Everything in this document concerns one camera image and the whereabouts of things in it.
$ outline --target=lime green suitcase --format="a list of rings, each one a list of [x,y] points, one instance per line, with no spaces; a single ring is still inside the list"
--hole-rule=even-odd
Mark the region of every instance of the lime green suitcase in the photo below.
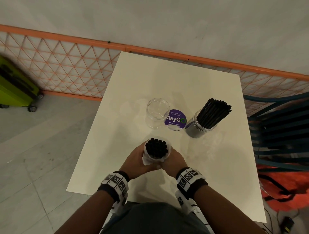
[[[34,102],[41,98],[38,86],[0,55],[0,108],[28,107],[28,111],[35,112]]]

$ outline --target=gray shirt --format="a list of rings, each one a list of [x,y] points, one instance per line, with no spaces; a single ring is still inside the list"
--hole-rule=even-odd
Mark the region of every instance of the gray shirt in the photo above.
[[[185,215],[167,203],[141,203],[125,210],[119,216],[113,215],[101,233],[209,234],[207,227],[196,215]]]

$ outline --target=purple circular sticker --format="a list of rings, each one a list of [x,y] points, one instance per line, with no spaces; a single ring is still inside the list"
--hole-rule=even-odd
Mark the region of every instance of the purple circular sticker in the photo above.
[[[179,110],[170,110],[165,125],[171,127],[172,130],[180,130],[186,126],[187,119],[184,113]]]

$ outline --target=orange bag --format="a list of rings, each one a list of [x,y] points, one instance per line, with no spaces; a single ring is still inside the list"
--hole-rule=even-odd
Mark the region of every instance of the orange bag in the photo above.
[[[257,165],[258,169],[274,168]],[[275,211],[309,206],[309,172],[259,172],[262,197]]]

